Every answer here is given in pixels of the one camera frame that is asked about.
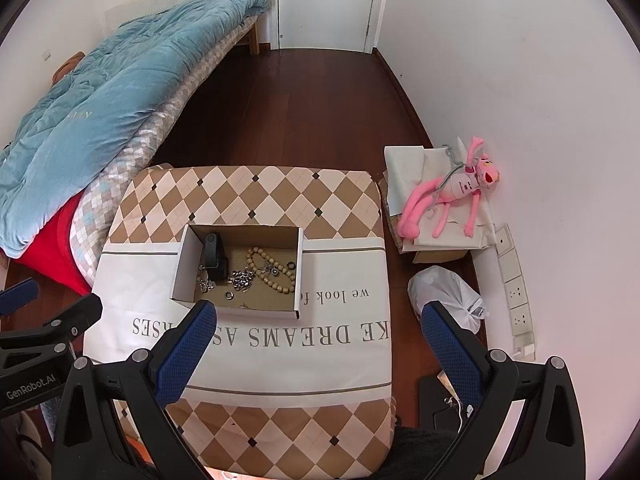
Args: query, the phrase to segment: door frame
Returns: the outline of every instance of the door frame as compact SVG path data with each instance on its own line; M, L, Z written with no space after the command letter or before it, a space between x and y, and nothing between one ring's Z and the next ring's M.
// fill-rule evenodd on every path
M371 1L371 11L369 13L369 32L367 33L367 39L364 44L364 52L371 54L376 41L376 32L380 23L380 10L382 8L382 0ZM271 38L271 49L277 50L280 48L280 22L278 12L278 0L271 0L271 19L269 35Z

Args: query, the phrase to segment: blue blanket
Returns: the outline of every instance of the blue blanket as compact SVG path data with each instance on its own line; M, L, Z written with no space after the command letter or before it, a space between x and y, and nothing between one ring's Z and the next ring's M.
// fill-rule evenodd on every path
M0 155L0 248L20 257L211 47L268 0L191 0L118 28L20 122Z

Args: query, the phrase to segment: plush toy head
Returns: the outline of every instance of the plush toy head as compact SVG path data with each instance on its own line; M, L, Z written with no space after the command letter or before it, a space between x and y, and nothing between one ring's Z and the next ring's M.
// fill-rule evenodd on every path
M489 155L483 153L476 165L476 177L480 187L489 189L500 180L500 171L495 169L494 164L489 160Z

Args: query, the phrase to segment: red fabric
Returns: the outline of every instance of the red fabric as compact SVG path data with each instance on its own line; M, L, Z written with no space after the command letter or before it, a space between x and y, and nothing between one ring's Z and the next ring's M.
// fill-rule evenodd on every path
M88 294L91 287L76 267L69 244L71 222L81 196L82 192L71 197L16 261L68 286L78 294Z

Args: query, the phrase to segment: door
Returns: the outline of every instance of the door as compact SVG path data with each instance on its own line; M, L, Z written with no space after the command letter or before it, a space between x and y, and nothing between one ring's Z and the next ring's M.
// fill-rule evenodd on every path
M364 51L372 0L278 0L280 48Z

